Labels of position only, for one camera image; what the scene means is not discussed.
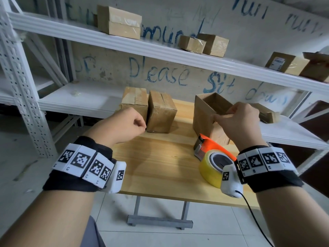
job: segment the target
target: tile floor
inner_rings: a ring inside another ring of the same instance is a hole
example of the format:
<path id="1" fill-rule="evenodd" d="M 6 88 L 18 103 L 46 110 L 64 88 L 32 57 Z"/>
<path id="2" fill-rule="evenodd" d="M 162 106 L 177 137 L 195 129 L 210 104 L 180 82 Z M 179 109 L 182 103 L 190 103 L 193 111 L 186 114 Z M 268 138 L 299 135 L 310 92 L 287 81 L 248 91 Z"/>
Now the tile floor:
<path id="1" fill-rule="evenodd" d="M 58 151 L 81 135 L 87 127 L 72 127 L 56 144 Z M 54 159 L 36 155 L 24 123 L 19 117 L 0 116 L 0 236 L 40 193 Z M 329 199 L 307 186 L 328 212 Z M 232 246 L 268 247 L 250 212 L 243 208 L 191 203 L 187 219 L 193 228 L 153 227 L 126 224 L 133 214 L 135 196 L 97 192 L 91 215 L 97 221 L 107 246 Z M 180 218 L 182 201 L 142 197 L 139 215 Z M 255 216 L 267 236 L 260 211 Z"/>

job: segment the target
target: wooden table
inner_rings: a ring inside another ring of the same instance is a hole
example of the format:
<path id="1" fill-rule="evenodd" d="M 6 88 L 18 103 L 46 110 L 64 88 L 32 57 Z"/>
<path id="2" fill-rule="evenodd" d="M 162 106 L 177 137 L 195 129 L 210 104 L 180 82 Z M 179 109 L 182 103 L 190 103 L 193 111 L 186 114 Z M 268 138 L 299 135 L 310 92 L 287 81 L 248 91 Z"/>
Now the wooden table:
<path id="1" fill-rule="evenodd" d="M 247 207 L 243 198 L 229 197 L 203 179 L 200 161 L 193 153 L 197 139 L 192 128 L 194 104 L 174 102 L 178 111 L 169 134 L 145 132 L 113 148 L 113 157 L 127 163 L 120 193 Z M 225 148 L 235 156 L 239 153 L 233 143 Z M 244 185 L 243 192 L 250 206 L 259 209 L 248 185 Z"/>

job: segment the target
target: taped cardboard box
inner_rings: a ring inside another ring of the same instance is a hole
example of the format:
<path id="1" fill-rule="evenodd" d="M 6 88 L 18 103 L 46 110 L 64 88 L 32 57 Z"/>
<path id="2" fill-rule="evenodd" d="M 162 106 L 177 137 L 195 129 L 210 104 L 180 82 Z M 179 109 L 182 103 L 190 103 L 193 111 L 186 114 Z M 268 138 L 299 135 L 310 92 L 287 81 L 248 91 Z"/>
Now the taped cardboard box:
<path id="1" fill-rule="evenodd" d="M 142 16 L 113 7 L 97 5 L 98 29 L 114 36 L 139 39 Z"/>
<path id="2" fill-rule="evenodd" d="M 147 119 L 147 93 L 145 88 L 126 87 L 121 101 L 121 108 L 132 107 L 139 112 L 146 123 Z"/>
<path id="3" fill-rule="evenodd" d="M 150 91 L 148 97 L 149 112 L 147 116 L 148 132 L 169 133 L 177 113 L 177 108 L 167 93 Z"/>
<path id="4" fill-rule="evenodd" d="M 178 47 L 186 51 L 202 54 L 206 42 L 189 36 L 180 36 Z"/>
<path id="5" fill-rule="evenodd" d="M 214 34 L 199 33 L 198 39 L 206 41 L 203 53 L 217 57 L 224 57 L 228 43 L 230 40 L 216 36 Z"/>
<path id="6" fill-rule="evenodd" d="M 259 104 L 251 103 L 251 106 L 259 110 L 259 119 L 267 124 L 277 123 L 280 121 L 280 113 Z"/>
<path id="7" fill-rule="evenodd" d="M 225 115 L 231 106 L 230 102 L 215 92 L 196 95 L 193 116 L 193 129 L 196 134 L 202 133 L 220 145 L 227 145 L 230 139 L 223 128 L 211 119 L 211 115 Z"/>
<path id="8" fill-rule="evenodd" d="M 274 52 L 265 67 L 282 73 L 299 75 L 310 60 L 294 55 Z"/>
<path id="9" fill-rule="evenodd" d="M 329 83 L 329 55 L 307 52 L 304 52 L 303 55 L 310 62 L 300 73 L 300 76 Z"/>

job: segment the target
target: open cardboard box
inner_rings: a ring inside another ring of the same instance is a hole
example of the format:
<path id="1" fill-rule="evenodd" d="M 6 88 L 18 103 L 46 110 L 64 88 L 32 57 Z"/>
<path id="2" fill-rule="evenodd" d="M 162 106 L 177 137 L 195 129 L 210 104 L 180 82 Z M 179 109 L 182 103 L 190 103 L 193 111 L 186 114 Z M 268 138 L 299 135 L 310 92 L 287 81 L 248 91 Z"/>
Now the open cardboard box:
<path id="1" fill-rule="evenodd" d="M 211 115 L 225 115 L 231 106 L 230 102 L 215 92 L 196 95 L 193 116 L 193 129 L 196 134 L 201 133 L 220 145 L 228 145 L 230 139 L 223 128 L 211 119 Z"/>

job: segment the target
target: perforated metal post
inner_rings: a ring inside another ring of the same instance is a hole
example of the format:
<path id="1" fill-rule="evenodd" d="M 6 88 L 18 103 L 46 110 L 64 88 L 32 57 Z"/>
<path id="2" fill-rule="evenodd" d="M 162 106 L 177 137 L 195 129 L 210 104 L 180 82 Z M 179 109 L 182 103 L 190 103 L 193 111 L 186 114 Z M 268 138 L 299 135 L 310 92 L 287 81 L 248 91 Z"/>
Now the perforated metal post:
<path id="1" fill-rule="evenodd" d="M 15 97 L 15 104 L 25 122 L 35 148 L 41 157 L 57 155 L 49 130 L 45 112 L 37 101 L 29 64 L 24 53 L 22 40 L 13 29 L 7 11 L 11 11 L 9 0 L 0 0 L 0 61 L 7 81 Z"/>

